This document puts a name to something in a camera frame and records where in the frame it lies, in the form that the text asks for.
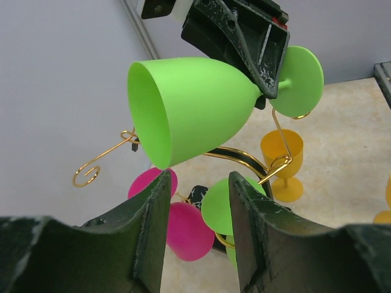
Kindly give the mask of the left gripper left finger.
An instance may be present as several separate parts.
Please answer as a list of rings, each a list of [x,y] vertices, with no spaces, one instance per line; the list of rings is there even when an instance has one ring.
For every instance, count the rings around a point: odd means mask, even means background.
[[[171,175],[83,226],[1,219],[2,292],[159,292]]]

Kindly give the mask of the pink wine glass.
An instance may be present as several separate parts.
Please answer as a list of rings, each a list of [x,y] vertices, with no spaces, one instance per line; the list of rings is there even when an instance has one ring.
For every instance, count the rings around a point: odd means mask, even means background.
[[[171,169],[171,198],[178,186],[177,174]],[[131,184],[128,199],[143,191],[162,173],[154,167],[139,175]],[[183,261],[197,261],[212,249],[214,232],[203,221],[201,211],[187,202],[170,204],[166,244]]]

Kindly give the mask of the orange wine glass front middle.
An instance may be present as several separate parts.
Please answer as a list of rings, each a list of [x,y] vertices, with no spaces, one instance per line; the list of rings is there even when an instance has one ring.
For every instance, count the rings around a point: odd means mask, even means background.
[[[374,224],[390,224],[391,223],[390,191],[391,191],[391,182],[390,182],[390,176],[389,176],[388,180],[387,180],[386,192],[385,192],[388,210],[381,211],[380,213],[376,214],[373,219]]]

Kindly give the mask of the green wine glass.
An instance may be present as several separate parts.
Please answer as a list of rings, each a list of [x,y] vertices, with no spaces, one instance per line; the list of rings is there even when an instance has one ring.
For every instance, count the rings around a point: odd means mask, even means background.
[[[289,46],[270,104],[286,117],[299,117],[318,104],[324,74],[307,48]],[[152,164],[167,169],[230,140],[248,121],[257,100],[266,98],[239,69],[205,57],[133,63],[128,102],[134,127]]]
[[[235,243],[228,178],[218,181],[208,189],[202,200],[201,213],[203,221],[211,230],[225,236],[229,244]]]

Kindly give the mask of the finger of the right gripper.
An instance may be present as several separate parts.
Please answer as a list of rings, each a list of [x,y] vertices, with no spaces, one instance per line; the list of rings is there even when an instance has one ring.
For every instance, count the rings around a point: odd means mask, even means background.
[[[274,1],[194,1],[181,37],[208,57],[242,71],[275,99],[290,33]]]

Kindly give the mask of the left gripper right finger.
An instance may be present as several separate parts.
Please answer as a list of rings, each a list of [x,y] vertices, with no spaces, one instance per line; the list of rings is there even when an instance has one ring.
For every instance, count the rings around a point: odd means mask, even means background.
[[[241,292],[389,292],[390,226],[333,229],[229,175]]]

